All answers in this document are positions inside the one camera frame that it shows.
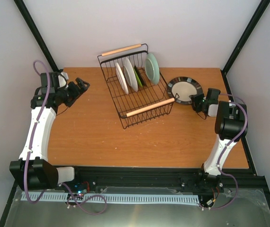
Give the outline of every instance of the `black pole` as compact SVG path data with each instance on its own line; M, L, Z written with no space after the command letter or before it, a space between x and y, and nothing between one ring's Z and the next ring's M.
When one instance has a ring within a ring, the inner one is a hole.
M266 10L269 3L270 3L270 0L261 0L261 2L259 3L259 6L257 7L255 13L253 14L248 26L246 27L245 31L243 32L242 36L240 37L240 39L239 39L236 47L234 48L229 60L225 64L225 67L222 70L223 75L227 75L228 71L232 67L234 61L236 60L236 58L239 55L241 49L243 48L244 44L248 40L250 34L254 30L255 26L257 25L259 19L263 15L263 13Z
M23 0L14 0L15 4L17 5L21 15L23 16L24 20L26 21L28 27L30 28L34 38L36 39L40 49L42 50L42 52L45 55L45 58L47 59L47 61L49 62L52 70L54 72L59 72L56 63L54 62L53 57L51 56L51 53L49 52L43 38L41 37L25 3L23 2Z

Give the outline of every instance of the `perforated metal strip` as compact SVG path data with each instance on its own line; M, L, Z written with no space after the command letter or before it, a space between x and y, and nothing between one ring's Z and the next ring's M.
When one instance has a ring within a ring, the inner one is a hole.
M40 192L29 192L30 198L36 200ZM96 194L85 194L83 198L77 198L83 201ZM137 195L137 194L101 194L107 200L107 203L116 204L199 204L197 195ZM63 192L45 192L40 201L63 202L67 201L68 193ZM21 201L26 201L26 195L22 192ZM104 203L100 197L94 197L87 202Z

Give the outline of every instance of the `metal wire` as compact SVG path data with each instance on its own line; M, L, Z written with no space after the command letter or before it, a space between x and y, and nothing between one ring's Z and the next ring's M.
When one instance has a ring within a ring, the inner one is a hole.
M128 118L123 118L123 116L125 116L128 112L138 110L140 108L164 101L169 98L166 93L167 83L161 73L160 80L157 85L152 84L148 79L143 68L145 58L148 54L148 46L147 44L143 44L142 46L145 47L146 50L128 53L104 61L100 61L100 59L103 58L101 55L98 56L104 79L107 83L115 108L124 129L131 125L169 114L173 106L173 103L170 103ZM124 73L123 62L125 58L128 58L132 65L136 65L141 74L141 77L146 83L146 86L139 87L137 92L135 92L129 85L127 85L129 90L128 95L124 93L118 81L115 70L115 63L118 62L118 64L122 66L122 71Z

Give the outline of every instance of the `black rimmed plate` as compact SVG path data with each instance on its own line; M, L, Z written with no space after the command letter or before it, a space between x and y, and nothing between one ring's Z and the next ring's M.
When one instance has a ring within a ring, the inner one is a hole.
M183 105L191 105L192 101L189 96L202 94L201 85L189 77L177 77L172 79L167 86L169 97L174 98L178 94L175 101Z

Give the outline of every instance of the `gray wall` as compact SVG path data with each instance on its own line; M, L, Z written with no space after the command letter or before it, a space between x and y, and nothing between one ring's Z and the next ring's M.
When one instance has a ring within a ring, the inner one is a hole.
M248 105L248 143L270 188L270 5L228 73L233 94Z
M9 162L26 141L30 100L40 84L35 59L45 61L14 1L0 1L0 217L13 185Z
M26 0L60 68L148 43L162 67L223 67L260 0Z

